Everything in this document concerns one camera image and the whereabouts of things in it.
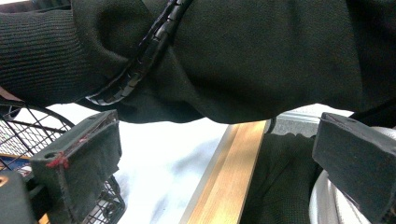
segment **wooden plank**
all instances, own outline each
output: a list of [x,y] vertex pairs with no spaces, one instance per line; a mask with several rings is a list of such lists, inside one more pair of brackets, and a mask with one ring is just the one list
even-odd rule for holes
[[230,126],[180,223],[238,223],[260,149],[265,121]]

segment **metal mesh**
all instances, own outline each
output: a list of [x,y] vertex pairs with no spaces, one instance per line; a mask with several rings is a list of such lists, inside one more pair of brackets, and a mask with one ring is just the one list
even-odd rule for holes
[[[28,175],[29,158],[44,149],[74,124],[45,108],[20,102],[0,101],[0,172],[12,170]],[[120,187],[111,176],[83,223],[117,223],[125,211]]]

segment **black clothing item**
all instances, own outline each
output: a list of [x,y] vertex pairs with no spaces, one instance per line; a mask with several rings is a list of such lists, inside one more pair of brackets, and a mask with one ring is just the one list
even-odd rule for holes
[[241,223],[310,223],[311,192],[322,171],[313,145],[300,134],[264,135]]
[[[82,99],[120,72],[165,2],[0,14],[0,86],[40,105]],[[235,123],[313,103],[366,111],[396,97],[396,4],[359,2],[194,0],[127,99],[80,103],[131,122]]]

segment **wire basket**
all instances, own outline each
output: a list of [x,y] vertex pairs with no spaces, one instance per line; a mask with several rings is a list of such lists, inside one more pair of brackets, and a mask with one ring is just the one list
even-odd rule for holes
[[[74,124],[46,108],[0,100],[0,173],[31,173],[29,158],[69,131]],[[120,187],[111,176],[83,223],[117,223],[125,211]]]

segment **black garment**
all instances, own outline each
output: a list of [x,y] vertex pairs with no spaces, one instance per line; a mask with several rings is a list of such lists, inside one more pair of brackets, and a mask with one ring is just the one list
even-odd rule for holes
[[[134,55],[165,0],[143,2],[84,0],[73,2],[73,13],[0,14],[0,86],[40,105],[94,92]],[[382,105],[396,97],[396,4],[359,2],[194,0],[173,47],[130,97],[80,103],[117,108],[131,122],[227,123],[313,103]]]
[[310,223],[309,200],[322,171],[313,145],[300,134],[264,136],[241,223]]

